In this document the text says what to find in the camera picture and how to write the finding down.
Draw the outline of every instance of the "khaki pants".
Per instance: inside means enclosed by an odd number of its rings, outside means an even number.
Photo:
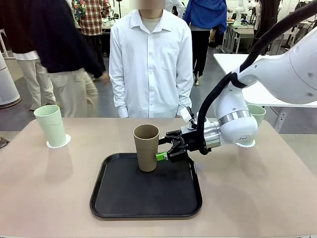
[[[50,73],[50,77],[61,97],[65,118],[96,117],[98,91],[85,70]]]
[[[46,70],[42,67],[40,59],[18,60],[18,63],[32,96],[32,106],[30,109],[35,110],[41,106],[41,89],[43,90],[46,103],[55,104],[53,85],[48,78]]]

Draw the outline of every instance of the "white cylinder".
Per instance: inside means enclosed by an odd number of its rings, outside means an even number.
[[[9,107],[11,104],[15,104],[19,99],[19,92],[6,67],[2,54],[0,54],[0,108]]]

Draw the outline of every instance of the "blue shirt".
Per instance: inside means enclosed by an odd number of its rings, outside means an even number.
[[[227,28],[227,4],[225,0],[189,0],[184,20],[205,29],[220,26],[222,34]]]

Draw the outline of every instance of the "shirt pocket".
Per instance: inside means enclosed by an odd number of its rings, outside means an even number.
[[[161,62],[162,68],[167,70],[176,69],[178,50],[162,48]]]

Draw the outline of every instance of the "hand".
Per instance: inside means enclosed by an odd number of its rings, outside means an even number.
[[[99,79],[101,79],[104,82],[104,84],[110,83],[110,77],[108,72],[104,72]]]

